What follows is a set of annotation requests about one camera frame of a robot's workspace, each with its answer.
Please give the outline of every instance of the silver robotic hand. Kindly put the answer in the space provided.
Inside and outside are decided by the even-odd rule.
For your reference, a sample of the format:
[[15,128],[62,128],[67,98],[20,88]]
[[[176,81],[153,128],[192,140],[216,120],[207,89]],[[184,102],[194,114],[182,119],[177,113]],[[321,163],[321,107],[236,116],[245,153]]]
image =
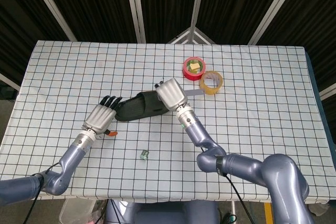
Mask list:
[[104,97],[85,120],[82,131],[59,160],[61,173],[50,169],[29,177],[0,181],[0,206],[34,198],[40,191],[52,195],[61,195],[68,188],[71,177],[96,140],[96,136],[115,134],[108,126],[115,116],[115,108],[121,97]]
[[231,174],[267,187],[277,224],[314,223],[304,205],[309,193],[308,184],[290,157],[274,154],[261,162],[238,154],[226,154],[205,130],[175,79],[161,82],[155,87],[164,105],[176,111],[177,119],[195,146],[206,148],[197,156],[197,164],[202,171]]

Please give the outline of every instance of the floor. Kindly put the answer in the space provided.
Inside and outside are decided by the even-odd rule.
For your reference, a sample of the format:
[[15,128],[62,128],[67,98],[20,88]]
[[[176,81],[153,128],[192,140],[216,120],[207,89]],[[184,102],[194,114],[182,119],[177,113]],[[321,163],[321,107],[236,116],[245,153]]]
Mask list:
[[[0,100],[0,142],[7,127],[7,123],[12,112],[14,103],[9,101]],[[21,202],[10,206],[0,207],[0,219],[1,223],[23,223],[29,208],[31,201]],[[39,224],[57,224],[58,216],[60,214],[64,200],[39,200],[36,202],[33,212],[31,213],[28,223]],[[247,208],[249,209],[253,219],[258,224],[264,224],[265,213],[264,204],[257,202],[247,202]],[[219,209],[226,213],[230,210],[230,202],[220,202]],[[236,215],[238,216],[238,222],[240,224],[248,224],[249,220],[244,212],[241,204],[236,203]],[[334,223],[336,218],[336,207],[330,207],[328,211],[320,216],[314,217],[316,224],[319,223]]]

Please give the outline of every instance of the gray robot arm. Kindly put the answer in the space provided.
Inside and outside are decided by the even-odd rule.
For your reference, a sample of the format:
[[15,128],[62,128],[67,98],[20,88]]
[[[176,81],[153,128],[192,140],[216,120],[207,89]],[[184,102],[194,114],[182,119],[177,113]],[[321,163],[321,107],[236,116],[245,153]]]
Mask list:
[[45,170],[29,177],[0,181],[0,206],[34,198],[41,187],[52,195],[63,194],[69,186],[75,169],[96,140],[96,135],[106,132],[114,119],[115,110],[121,98],[105,97],[85,120],[83,129],[59,160],[61,173]]
[[197,164],[202,171],[231,174],[267,187],[277,224],[314,223],[304,205],[309,193],[308,184],[290,157],[274,154],[261,162],[238,154],[226,154],[198,120],[175,79],[161,82],[156,91],[165,106],[176,111],[177,119],[195,146],[207,149],[197,156]]

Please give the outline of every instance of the robot finger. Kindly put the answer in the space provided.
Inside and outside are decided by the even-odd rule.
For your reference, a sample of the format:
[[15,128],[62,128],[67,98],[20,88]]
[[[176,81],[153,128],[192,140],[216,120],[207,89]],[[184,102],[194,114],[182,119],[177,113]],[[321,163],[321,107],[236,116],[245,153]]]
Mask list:
[[99,104],[104,105],[109,97],[110,97],[109,95],[105,96]]
[[109,107],[115,98],[115,96],[110,97],[110,99],[106,102],[105,106]]
[[120,100],[122,99],[122,97],[118,97],[113,103],[112,105],[110,106],[111,109],[115,109],[118,105],[118,103],[120,102]]

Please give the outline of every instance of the red tape roll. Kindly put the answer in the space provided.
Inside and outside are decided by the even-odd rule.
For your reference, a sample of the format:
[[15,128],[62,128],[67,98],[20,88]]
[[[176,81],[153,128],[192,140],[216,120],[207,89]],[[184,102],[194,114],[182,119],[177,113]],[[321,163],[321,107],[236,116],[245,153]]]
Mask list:
[[[199,65],[201,67],[200,72],[191,73],[189,71],[189,65],[190,65],[191,61],[194,61],[193,63],[196,63],[196,62],[199,63]],[[183,71],[184,77],[186,77],[187,79],[192,80],[192,81],[197,81],[202,77],[202,75],[205,72],[205,62],[199,57],[190,57],[183,63],[183,70],[182,71]]]

